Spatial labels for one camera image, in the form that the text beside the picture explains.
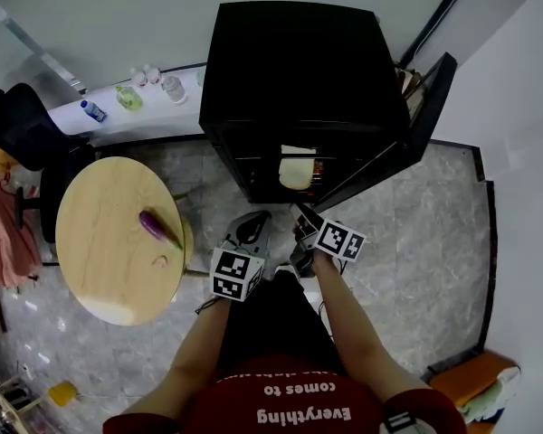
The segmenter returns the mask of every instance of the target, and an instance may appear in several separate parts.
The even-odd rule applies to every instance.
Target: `white countertop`
[[[199,110],[203,89],[197,84],[197,73],[201,68],[165,72],[163,75],[177,76],[187,92],[187,100],[176,105],[162,90],[160,83],[145,87],[125,81],[103,89],[89,91],[85,99],[96,103],[108,116],[100,124],[87,116],[81,101],[74,101],[48,111],[57,127],[66,135],[90,133],[90,142],[95,146],[110,145],[133,140],[181,135],[202,134],[199,127]],[[130,86],[143,99],[143,108],[128,111],[117,101],[115,87]]]

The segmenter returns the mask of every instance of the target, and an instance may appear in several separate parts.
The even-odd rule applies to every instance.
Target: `green bottle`
[[[117,87],[117,101],[129,111],[136,111],[143,107],[143,99],[132,87]]]

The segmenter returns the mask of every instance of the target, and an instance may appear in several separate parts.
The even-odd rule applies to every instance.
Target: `pink clothing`
[[[16,229],[14,197],[0,190],[0,287],[22,285],[41,265],[28,221]]]

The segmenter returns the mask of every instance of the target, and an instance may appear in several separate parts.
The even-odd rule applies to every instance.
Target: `red t-shirt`
[[[418,389],[381,403],[364,386],[285,355],[242,363],[203,391],[181,426],[146,413],[119,415],[104,434],[206,432],[378,433],[385,418],[408,412],[438,434],[465,434],[453,403],[437,391]]]

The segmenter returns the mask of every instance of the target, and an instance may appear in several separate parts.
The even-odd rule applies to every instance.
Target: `marble floor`
[[[133,146],[122,154],[148,165],[173,194],[188,194],[177,204],[195,232],[192,268],[206,268],[230,220],[260,208],[273,216],[271,266],[290,255],[287,206],[249,204],[206,141]],[[344,278],[405,368],[422,374],[477,343],[489,277],[489,210],[469,150],[430,145],[418,165],[323,215],[367,235],[360,261],[348,265]],[[317,280],[302,284],[318,307]],[[161,380],[206,290],[204,281],[184,278],[157,319],[121,327],[90,315],[59,269],[44,268],[20,294],[2,291],[10,331],[0,335],[0,373],[27,365],[38,394],[61,380],[78,387],[69,406],[45,403],[31,417],[36,431],[101,432],[106,418]]]

